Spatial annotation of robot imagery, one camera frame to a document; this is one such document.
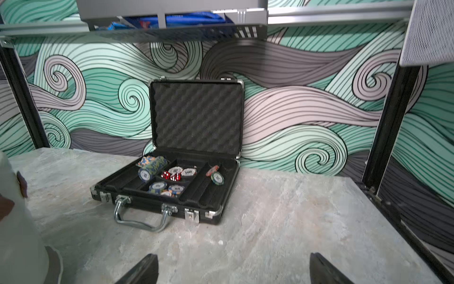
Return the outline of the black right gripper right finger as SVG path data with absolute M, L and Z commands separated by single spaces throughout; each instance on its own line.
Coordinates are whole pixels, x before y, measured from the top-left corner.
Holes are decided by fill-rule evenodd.
M 320 253 L 310 254 L 311 284 L 354 284 Z

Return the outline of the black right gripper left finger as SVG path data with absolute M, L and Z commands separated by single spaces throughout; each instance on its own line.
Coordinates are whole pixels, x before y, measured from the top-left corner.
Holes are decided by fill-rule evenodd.
M 156 284 L 158 276 L 158 256 L 148 254 L 115 284 Z

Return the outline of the white ceramic pot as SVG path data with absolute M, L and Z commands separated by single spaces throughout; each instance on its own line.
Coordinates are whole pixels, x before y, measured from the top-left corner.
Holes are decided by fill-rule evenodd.
M 1 152 L 1 283 L 59 284 L 61 255 L 41 238 L 27 198 L 25 178 Z

